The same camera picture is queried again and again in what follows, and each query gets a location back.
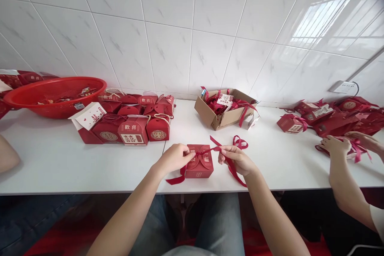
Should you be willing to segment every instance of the cardboard box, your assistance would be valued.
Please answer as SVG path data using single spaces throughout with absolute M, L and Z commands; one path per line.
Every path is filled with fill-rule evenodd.
M 94 128 L 92 128 L 92 131 L 103 143 L 123 143 L 118 130 L 119 126 L 125 121 L 125 116 L 105 114 L 103 118 L 94 126 Z
M 219 90 L 215 91 L 209 91 L 209 97 L 217 95 Z M 230 95 L 233 95 L 234 99 L 241 99 L 245 100 L 248 103 L 252 104 L 252 106 L 256 107 L 256 100 L 243 92 L 237 90 L 237 89 L 229 89 Z M 222 89 L 221 93 L 227 94 L 227 89 Z M 224 112 L 222 115 L 216 116 L 216 114 L 212 111 L 211 108 L 208 107 L 206 102 L 203 100 L 205 99 L 205 95 L 198 96 L 195 103 L 195 110 L 198 112 L 198 114 L 201 117 L 202 122 L 207 126 L 212 126 L 214 130 L 219 130 L 224 127 L 233 125 L 240 121 L 240 118 L 244 112 L 244 107 L 238 108 L 235 110 Z M 252 115 L 254 112 L 253 109 L 248 109 L 245 118 Z
M 209 145 L 187 145 L 189 151 L 193 152 L 204 152 L 210 149 Z M 213 161 L 211 151 L 195 156 L 187 164 L 185 171 L 185 178 L 209 178 L 213 172 Z
M 329 104 L 325 104 L 320 108 L 303 115 L 303 118 L 309 125 L 316 125 L 317 123 L 329 118 L 334 110 L 329 107 Z
M 146 146 L 148 144 L 148 136 L 145 129 L 147 122 L 147 116 L 128 116 L 128 119 L 120 125 L 118 130 L 125 146 Z
M 170 122 L 166 116 L 161 118 L 152 118 L 147 126 L 146 131 L 150 141 L 167 141 L 169 140 Z
M 300 102 L 296 107 L 295 110 L 299 112 L 301 115 L 308 114 L 312 112 L 313 110 L 317 110 L 320 108 L 318 105 L 312 102 Z
M 280 118 L 277 124 L 284 133 L 298 134 L 304 129 L 303 122 L 297 118 Z
M 103 144 L 91 129 L 105 114 L 106 111 L 100 103 L 91 102 L 86 108 L 68 119 L 72 120 L 85 144 Z

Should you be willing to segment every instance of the cable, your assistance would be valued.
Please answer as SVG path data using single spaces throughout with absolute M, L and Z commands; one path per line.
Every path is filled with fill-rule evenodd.
M 356 92 L 356 94 L 354 95 L 354 97 L 355 97 L 357 94 L 359 94 L 360 87 L 359 87 L 359 84 L 357 84 L 356 82 L 352 81 L 352 83 L 356 84 L 356 86 L 357 86 L 357 92 Z

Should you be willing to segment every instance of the white tag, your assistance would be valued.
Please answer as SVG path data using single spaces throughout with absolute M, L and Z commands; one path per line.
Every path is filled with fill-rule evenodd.
M 100 103 L 91 102 L 86 108 L 77 112 L 71 119 L 77 130 L 80 130 L 82 127 L 86 130 L 90 130 L 107 112 L 102 108 Z
M 217 104 L 225 105 L 225 106 L 232 106 L 232 100 L 233 96 L 232 95 L 227 95 L 227 94 L 220 94 L 219 98 L 217 100 Z
M 253 126 L 256 125 L 256 122 L 259 120 L 260 116 L 257 115 L 257 117 L 255 118 L 255 113 L 252 115 L 252 118 L 251 120 L 248 122 L 248 129 L 247 130 L 250 130 Z
M 327 114 L 328 112 L 331 112 L 331 111 L 333 111 L 333 109 L 330 108 L 328 104 L 326 104 L 322 106 L 319 110 L 315 110 L 313 114 L 316 118 L 319 118 L 319 116 Z

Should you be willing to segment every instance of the red basket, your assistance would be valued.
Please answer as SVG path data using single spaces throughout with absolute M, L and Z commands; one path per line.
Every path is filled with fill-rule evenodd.
M 53 104 L 39 105 L 37 102 L 44 100 L 57 99 L 76 95 L 89 87 L 98 90 L 88 96 Z M 4 96 L 4 101 L 13 107 L 28 108 L 38 115 L 55 118 L 67 119 L 77 113 L 80 109 L 77 103 L 87 106 L 91 102 L 98 102 L 98 96 L 104 92 L 107 83 L 104 80 L 93 77 L 66 77 L 40 81 L 26 86 L 19 87 Z

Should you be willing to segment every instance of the jeans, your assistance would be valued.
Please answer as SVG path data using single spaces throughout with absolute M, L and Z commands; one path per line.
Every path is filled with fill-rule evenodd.
M 0 255 L 27 252 L 84 195 L 0 197 Z
M 190 215 L 201 215 L 195 247 L 175 248 L 175 237 L 167 222 L 169 209 L 164 195 L 154 197 L 130 256 L 245 255 L 237 193 L 203 194 L 194 204 Z

